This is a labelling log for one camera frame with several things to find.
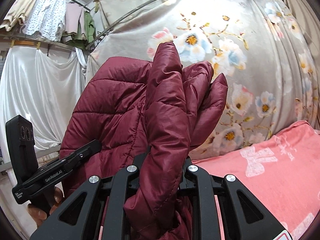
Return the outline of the hanging white dotted shirt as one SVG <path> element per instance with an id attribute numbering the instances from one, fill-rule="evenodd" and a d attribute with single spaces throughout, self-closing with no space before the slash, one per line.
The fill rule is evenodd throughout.
<path id="1" fill-rule="evenodd" d="M 60 42 L 65 31 L 66 0 L 36 0 L 21 32 Z"/>

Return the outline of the pink blanket with white bows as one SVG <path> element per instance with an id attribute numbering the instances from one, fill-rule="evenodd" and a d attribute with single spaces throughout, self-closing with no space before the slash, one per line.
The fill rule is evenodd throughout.
<path id="1" fill-rule="evenodd" d="M 300 239 L 319 211 L 319 131 L 298 121 L 267 141 L 193 162 L 208 173 L 233 174 Z"/>

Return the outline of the grey floral quilt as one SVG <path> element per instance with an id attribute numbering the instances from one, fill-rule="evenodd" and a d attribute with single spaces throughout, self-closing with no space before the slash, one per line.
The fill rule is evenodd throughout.
<path id="1" fill-rule="evenodd" d="M 265 141 L 299 120 L 319 127 L 317 64 L 282 0 L 168 0 L 117 25 L 90 54 L 86 80 L 109 57 L 151 60 L 167 41 L 184 66 L 206 60 L 228 83 L 220 122 L 193 159 Z"/>

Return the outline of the hanging cream garment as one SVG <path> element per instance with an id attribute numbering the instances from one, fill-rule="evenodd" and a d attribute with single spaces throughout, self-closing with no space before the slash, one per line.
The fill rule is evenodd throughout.
<path id="1" fill-rule="evenodd" d="M 36 0 L 16 0 L 1 23 L 1 29 L 11 31 L 16 25 L 23 25 L 30 15 Z"/>

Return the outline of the metal clothes rail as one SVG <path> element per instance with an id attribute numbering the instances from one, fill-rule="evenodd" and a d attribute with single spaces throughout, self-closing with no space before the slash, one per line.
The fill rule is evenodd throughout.
<path id="1" fill-rule="evenodd" d="M 85 50 L 93 51 L 94 48 L 103 40 L 103 38 L 106 35 L 108 35 L 116 27 L 116 25 L 120 24 L 121 22 L 123 22 L 127 18 L 129 18 L 129 20 L 131 20 L 133 18 L 132 17 L 133 14 L 138 15 L 142 11 L 146 11 L 145 7 L 151 5 L 152 3 L 156 2 L 156 1 L 158 1 L 158 0 L 148 0 L 148 1 L 144 2 L 143 4 L 133 8 L 132 10 L 125 13 L 123 16 L 118 18 L 113 23 L 110 23 L 108 21 L 107 16 L 103 13 L 104 17 L 106 18 L 106 22 L 107 22 L 108 26 L 104 29 L 104 31 L 100 32 L 91 43 L 89 43 L 86 46 Z M 65 43 L 54 42 L 54 41 L 47 40 L 42 37 L 24 35 L 22 33 L 17 33 L 14 31 L 10 31 L 10 32 L 1 31 L 1 38 L 3 38 L 5 41 L 12 41 L 11 46 L 13 46 L 14 44 L 22 44 L 22 45 L 26 45 L 26 46 L 36 46 L 39 43 L 41 43 L 41 44 L 45 43 L 45 44 L 48 44 L 48 46 L 58 46 L 63 49 L 75 50 L 75 47 L 69 46 Z"/>

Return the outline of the hanging pink garment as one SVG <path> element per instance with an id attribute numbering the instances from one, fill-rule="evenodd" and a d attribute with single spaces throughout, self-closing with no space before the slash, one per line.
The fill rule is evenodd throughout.
<path id="1" fill-rule="evenodd" d="M 66 4 L 66 26 L 62 35 L 62 42 L 68 43 L 71 40 L 85 40 L 85 14 L 83 7 L 76 3 Z"/>

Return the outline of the maroon puffer jacket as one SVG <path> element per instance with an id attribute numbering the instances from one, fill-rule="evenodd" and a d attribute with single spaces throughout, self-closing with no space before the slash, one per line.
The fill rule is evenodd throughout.
<path id="1" fill-rule="evenodd" d="M 191 205 L 176 193 L 189 152 L 225 109 L 227 80 L 213 74 L 207 61 L 182 67 L 172 42 L 161 43 L 152 61 L 109 58 L 76 104 L 60 157 L 92 140 L 102 149 L 62 183 L 65 196 L 92 175 L 115 175 L 149 148 L 139 189 L 124 205 L 133 238 L 191 239 Z"/>

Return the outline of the hanging green garment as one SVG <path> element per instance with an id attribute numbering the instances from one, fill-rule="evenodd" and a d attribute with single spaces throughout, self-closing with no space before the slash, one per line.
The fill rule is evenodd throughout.
<path id="1" fill-rule="evenodd" d="M 78 24 L 78 31 L 76 34 L 72 34 L 69 40 L 66 41 L 67 45 L 85 49 L 86 46 L 91 43 L 96 37 L 95 23 L 91 14 L 87 11 L 84 12 L 84 23 Z"/>

